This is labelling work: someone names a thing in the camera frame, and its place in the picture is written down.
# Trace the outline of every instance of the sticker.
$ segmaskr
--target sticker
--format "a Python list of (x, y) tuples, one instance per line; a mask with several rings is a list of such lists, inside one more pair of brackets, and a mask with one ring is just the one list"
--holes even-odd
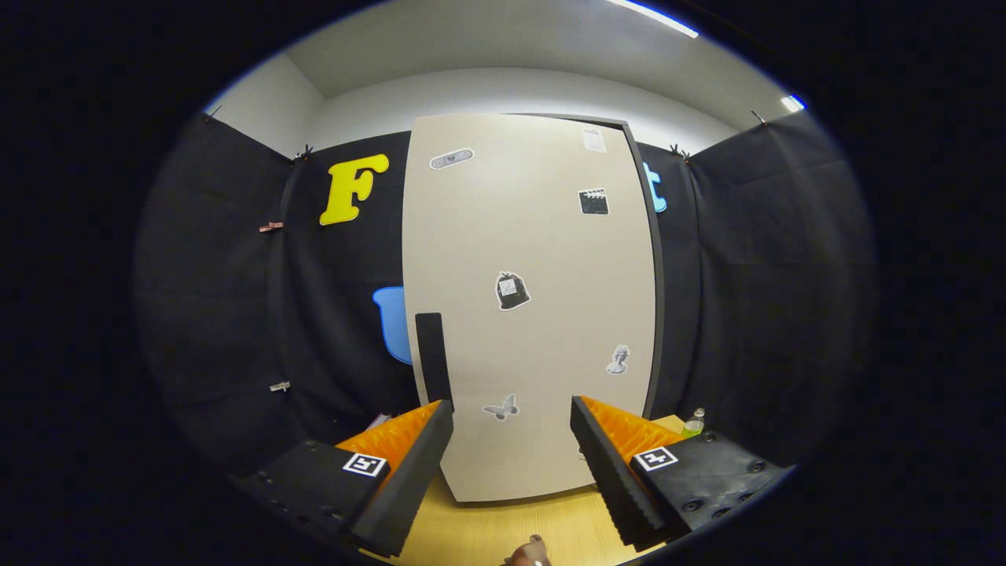
[(643, 464), (643, 469), (646, 471), (653, 471), (678, 461), (678, 458), (663, 446), (636, 454), (633, 457), (636, 458), (636, 461)]
[(625, 374), (629, 371), (626, 360), (629, 360), (629, 347), (623, 345), (615, 349), (615, 354), (612, 355), (612, 363), (608, 365), (608, 368), (605, 368), (605, 371), (613, 376)]
[(402, 364), (412, 365), (405, 317), (405, 292), (401, 288), (377, 290), (371, 298), (380, 312), (380, 330), (387, 353)]
[(653, 186), (653, 183), (660, 182), (660, 174), (656, 171), (651, 171), (646, 161), (643, 162), (643, 170), (646, 171), (646, 179), (650, 181), (650, 194), (653, 195), (653, 209), (657, 212), (663, 212), (667, 209), (667, 200), (657, 196), (657, 188)]
[(505, 421), (510, 415), (520, 414), (520, 408), (517, 407), (517, 394), (511, 393), (510, 395), (507, 395), (506, 399), (503, 400), (502, 407), (497, 407), (496, 405), (486, 405), (482, 408), (482, 410), (496, 417), (496, 420), (498, 421)]
[(439, 155), (430, 160), (431, 169), (443, 169), (444, 167), (450, 167), (451, 165), (456, 165), (462, 161), (468, 161), (472, 157), (475, 157), (475, 150), (466, 147), (464, 149), (457, 149), (451, 153), (445, 153), (444, 155)]
[(605, 136), (597, 128), (583, 128), (583, 147), (599, 153), (608, 153), (605, 149)]
[(608, 215), (608, 194), (603, 188), (579, 191), (579, 211), (584, 214)]
[(496, 301), (500, 311), (510, 311), (531, 301), (531, 296), (524, 289), (524, 279), (516, 272), (501, 270), (496, 279)]
[(385, 463), (387, 463), (387, 460), (378, 456), (353, 454), (353, 457), (349, 458), (349, 461), (346, 462), (346, 465), (342, 466), (342, 469), (361, 476), (377, 478), (377, 473), (380, 471), (380, 468), (384, 467)]

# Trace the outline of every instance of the black curtain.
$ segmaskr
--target black curtain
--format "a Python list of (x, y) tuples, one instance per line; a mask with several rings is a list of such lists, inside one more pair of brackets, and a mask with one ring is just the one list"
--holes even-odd
[(863, 371), (876, 302), (867, 208), (806, 112), (688, 163), (702, 292), (677, 413), (703, 407), (707, 426), (789, 465), (839, 424)]
[(179, 134), (146, 203), (134, 263), (144, 355), (213, 462), (243, 476), (306, 432), (275, 356), (267, 264), (290, 160), (215, 120)]
[[(379, 413), (397, 415), (418, 407), (412, 367), (388, 354), (374, 292), (402, 285), (401, 202), (409, 132), (358, 140), (312, 153), (297, 166), (283, 229), (286, 260), (280, 312), (280, 346), (298, 391), (323, 421), (338, 415), (362, 430)], [(332, 177), (345, 161), (383, 154), (387, 170), (373, 172), (369, 196), (353, 196), (359, 215), (322, 225)], [(340, 429), (318, 431), (340, 441)]]
[(657, 212), (664, 263), (664, 347), (651, 418), (678, 413), (688, 381), (699, 320), (699, 245), (695, 194), (684, 159), (640, 143), (650, 171), (660, 176), (657, 195), (667, 207)]

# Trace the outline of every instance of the ceiling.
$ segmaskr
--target ceiling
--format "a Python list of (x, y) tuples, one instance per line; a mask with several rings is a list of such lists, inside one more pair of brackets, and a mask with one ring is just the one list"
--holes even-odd
[(424, 72), (512, 66), (617, 80), (737, 130), (757, 124), (751, 110), (766, 120), (788, 113), (789, 92), (697, 31), (689, 38), (606, 0), (391, 0), (287, 55), (326, 99)]

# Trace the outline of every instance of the clapperboard sticker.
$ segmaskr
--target clapperboard sticker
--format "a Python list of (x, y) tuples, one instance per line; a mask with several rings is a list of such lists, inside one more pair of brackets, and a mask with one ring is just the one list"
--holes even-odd
[(579, 211), (584, 214), (608, 215), (608, 194), (603, 188), (579, 191)]

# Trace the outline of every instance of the black foam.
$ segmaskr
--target black foam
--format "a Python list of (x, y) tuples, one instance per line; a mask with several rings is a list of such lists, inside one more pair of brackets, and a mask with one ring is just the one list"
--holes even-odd
[(633, 545), (638, 552), (674, 536), (675, 533), (668, 529), (661, 505), (651, 499), (633, 477), (578, 396), (572, 398), (569, 428), (579, 442), (622, 543)]
[(398, 556), (430, 482), (454, 432), (454, 408), (442, 400), (391, 480), (353, 524), (362, 548), (385, 558)]
[(450, 401), (451, 379), (447, 373), (447, 350), (444, 347), (444, 322), (441, 314), (421, 313), (415, 316), (415, 341), (420, 347), (427, 399)]

